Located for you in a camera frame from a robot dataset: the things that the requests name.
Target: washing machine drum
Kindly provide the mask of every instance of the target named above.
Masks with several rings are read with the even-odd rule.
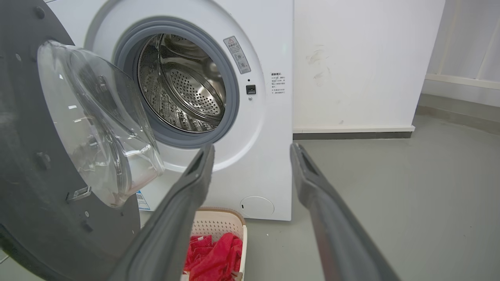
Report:
[[[136,67],[142,95],[162,122],[189,133],[217,128],[226,90],[216,64],[199,46],[174,34],[158,34],[144,45]]]

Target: white wall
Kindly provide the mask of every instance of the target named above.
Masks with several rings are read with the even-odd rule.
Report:
[[[295,0],[294,133],[404,132],[445,0]]]
[[[427,73],[424,94],[500,107],[500,1],[447,0]]]

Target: floor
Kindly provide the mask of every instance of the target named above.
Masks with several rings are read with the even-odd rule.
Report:
[[[298,143],[401,280],[498,280],[500,136],[427,116],[414,125],[411,139]],[[246,281],[323,280],[309,213],[295,195],[292,221],[247,226]],[[0,280],[39,279],[8,258]]]

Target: laundry basket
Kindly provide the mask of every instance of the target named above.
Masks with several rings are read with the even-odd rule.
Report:
[[[245,259],[247,257],[247,225],[238,212],[225,208],[200,208],[194,215],[191,236],[212,235],[212,241],[218,241],[225,233],[232,233],[241,239],[241,263],[239,273],[234,280],[243,281],[245,274]],[[181,281],[187,281],[189,275],[183,274]]]

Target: red cloth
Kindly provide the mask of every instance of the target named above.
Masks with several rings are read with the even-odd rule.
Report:
[[[187,249],[184,271],[189,281],[228,281],[240,271],[243,242],[232,233],[225,233],[212,244],[212,236],[192,236]]]

